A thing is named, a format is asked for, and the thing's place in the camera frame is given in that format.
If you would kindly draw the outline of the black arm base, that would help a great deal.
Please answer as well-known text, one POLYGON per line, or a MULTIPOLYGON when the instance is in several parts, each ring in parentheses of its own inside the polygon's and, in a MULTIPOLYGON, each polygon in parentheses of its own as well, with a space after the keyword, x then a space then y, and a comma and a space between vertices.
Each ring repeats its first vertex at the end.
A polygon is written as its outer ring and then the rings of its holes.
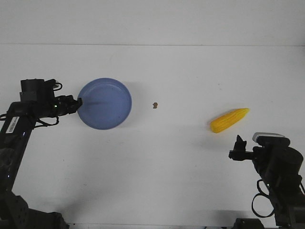
POLYGON ((27 202, 11 191, 0 194, 0 227, 2 229, 68 229, 62 214, 29 208, 27 202))
POLYGON ((233 229, 265 229, 265 227, 259 219, 237 218, 233 229))

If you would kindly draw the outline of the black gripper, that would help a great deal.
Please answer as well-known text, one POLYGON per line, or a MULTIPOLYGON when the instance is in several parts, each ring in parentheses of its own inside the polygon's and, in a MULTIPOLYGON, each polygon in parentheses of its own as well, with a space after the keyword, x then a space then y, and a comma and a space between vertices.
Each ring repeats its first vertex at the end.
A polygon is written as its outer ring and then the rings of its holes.
POLYGON ((83 102, 81 98, 74 100, 72 95, 61 95, 55 97, 55 100, 51 105, 51 115, 63 116, 73 114, 82 106, 82 104, 83 102))
POLYGON ((246 151, 246 141, 237 135, 234 149, 229 152, 229 158, 234 161, 253 160, 254 154, 246 151))

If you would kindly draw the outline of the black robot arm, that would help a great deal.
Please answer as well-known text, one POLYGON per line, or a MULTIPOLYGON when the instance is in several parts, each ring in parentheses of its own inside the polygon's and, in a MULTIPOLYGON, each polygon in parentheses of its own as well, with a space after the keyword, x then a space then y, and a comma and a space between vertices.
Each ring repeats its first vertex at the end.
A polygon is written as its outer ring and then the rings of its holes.
POLYGON ((82 105, 71 95, 55 96, 62 84, 54 79, 22 80, 20 101, 13 102, 0 116, 0 227, 2 229, 67 229, 69 225, 58 212, 30 209, 12 188, 32 131, 48 127, 43 118, 75 113, 82 105))
POLYGON ((258 145, 251 152, 246 150, 247 142, 236 137, 229 158, 235 161, 252 161, 260 180, 256 196, 267 198, 273 210, 267 216, 274 216, 280 229, 303 229, 305 227, 305 188, 299 174, 304 157, 291 148, 290 139, 275 133, 257 132, 253 141, 258 145))

